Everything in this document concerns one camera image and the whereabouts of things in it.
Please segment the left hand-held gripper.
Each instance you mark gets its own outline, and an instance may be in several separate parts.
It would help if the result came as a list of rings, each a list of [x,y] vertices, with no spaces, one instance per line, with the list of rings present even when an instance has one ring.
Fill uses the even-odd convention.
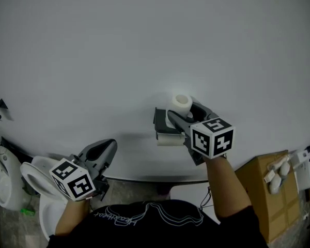
[[[118,144],[115,139],[103,139],[86,146],[78,155],[50,154],[58,163],[50,175],[58,188],[71,200],[97,197],[103,200],[109,190],[103,173],[109,168]]]

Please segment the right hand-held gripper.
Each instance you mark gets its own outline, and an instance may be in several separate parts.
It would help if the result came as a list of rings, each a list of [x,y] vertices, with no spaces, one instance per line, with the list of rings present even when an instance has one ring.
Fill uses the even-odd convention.
[[[232,149],[235,127],[202,105],[195,97],[191,96],[191,99],[191,117],[183,118],[174,111],[169,111],[168,117],[178,132],[189,137],[189,153],[198,166],[204,162],[204,158],[225,156]]]

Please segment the person's right forearm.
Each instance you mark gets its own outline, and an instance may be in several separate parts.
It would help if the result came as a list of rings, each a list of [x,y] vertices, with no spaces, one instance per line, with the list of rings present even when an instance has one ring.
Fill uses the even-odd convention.
[[[213,206],[219,221],[251,205],[250,198],[225,157],[203,157],[207,168]]]

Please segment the person's left forearm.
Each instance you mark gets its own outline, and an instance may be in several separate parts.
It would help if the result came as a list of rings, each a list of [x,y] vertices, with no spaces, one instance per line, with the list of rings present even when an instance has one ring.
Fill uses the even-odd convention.
[[[65,206],[64,212],[61,215],[55,229],[55,235],[66,236],[80,224],[90,212],[90,200],[84,199],[81,201],[69,200]]]

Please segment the black toilet paper holder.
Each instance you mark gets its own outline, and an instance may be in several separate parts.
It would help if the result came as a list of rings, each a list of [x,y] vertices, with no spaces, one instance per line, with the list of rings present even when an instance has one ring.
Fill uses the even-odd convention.
[[[179,133],[175,128],[168,127],[166,124],[166,110],[155,108],[153,117],[154,129],[156,131],[156,139],[159,140],[160,135],[164,136],[177,136],[184,137],[182,133]]]

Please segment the white toilet with raised seat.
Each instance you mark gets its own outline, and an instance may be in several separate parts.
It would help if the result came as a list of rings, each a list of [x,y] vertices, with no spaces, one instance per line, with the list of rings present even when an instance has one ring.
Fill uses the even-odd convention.
[[[55,234],[57,223],[68,202],[50,175],[50,169],[57,163],[55,159],[35,156],[30,163],[24,162],[20,166],[23,178],[40,194],[39,220],[47,240]]]

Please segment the white toilet with closed lid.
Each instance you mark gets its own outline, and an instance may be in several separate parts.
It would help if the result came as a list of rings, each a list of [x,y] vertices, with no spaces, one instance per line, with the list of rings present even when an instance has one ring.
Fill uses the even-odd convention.
[[[189,202],[197,208],[201,208],[208,217],[220,224],[215,215],[212,193],[208,182],[174,186],[170,190],[170,199]]]

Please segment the small white toilet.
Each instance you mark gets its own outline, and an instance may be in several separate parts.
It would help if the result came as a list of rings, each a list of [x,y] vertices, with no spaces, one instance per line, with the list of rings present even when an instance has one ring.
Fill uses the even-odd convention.
[[[27,199],[20,166],[18,158],[0,145],[0,206],[12,211],[21,210]]]

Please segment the person's black printed shirt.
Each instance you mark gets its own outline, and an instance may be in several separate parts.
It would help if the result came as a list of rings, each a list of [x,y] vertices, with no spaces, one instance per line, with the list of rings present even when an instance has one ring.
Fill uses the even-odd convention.
[[[252,206],[216,223],[182,200],[109,205],[47,248],[268,248]]]

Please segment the pale pink pack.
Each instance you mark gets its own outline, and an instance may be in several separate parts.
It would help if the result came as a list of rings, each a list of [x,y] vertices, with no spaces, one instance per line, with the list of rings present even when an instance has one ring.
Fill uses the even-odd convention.
[[[289,159],[289,155],[284,155],[282,156],[280,159],[273,161],[271,163],[268,164],[267,169],[269,171],[271,170],[278,170],[285,162],[287,162]]]

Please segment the small white box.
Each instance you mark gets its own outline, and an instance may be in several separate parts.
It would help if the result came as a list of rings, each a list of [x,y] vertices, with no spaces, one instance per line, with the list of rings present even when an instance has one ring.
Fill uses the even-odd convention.
[[[274,178],[275,174],[276,173],[274,170],[270,170],[263,178],[265,183],[271,182],[271,180]]]

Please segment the white oval object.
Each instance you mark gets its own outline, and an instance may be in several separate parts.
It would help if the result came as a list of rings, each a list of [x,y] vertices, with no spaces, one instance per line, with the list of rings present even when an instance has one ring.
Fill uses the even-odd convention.
[[[279,168],[279,175],[282,179],[285,179],[290,172],[289,162],[284,162]]]
[[[282,178],[279,174],[275,174],[269,183],[269,193],[277,194],[282,184]]]

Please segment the brown cardboard box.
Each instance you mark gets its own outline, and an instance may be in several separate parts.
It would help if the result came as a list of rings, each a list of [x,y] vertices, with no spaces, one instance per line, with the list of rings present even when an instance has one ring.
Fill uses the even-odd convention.
[[[300,199],[293,171],[278,189],[271,194],[266,177],[268,165],[288,156],[288,151],[280,151],[254,157],[236,171],[236,175],[250,197],[259,219],[260,232],[267,243],[278,238],[287,228],[300,218]]]

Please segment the white wall appliance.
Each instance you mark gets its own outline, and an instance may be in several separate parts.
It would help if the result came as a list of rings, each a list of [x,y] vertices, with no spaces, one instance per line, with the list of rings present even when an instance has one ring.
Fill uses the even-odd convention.
[[[298,191],[310,189],[310,146],[292,154],[290,162],[294,171]]]

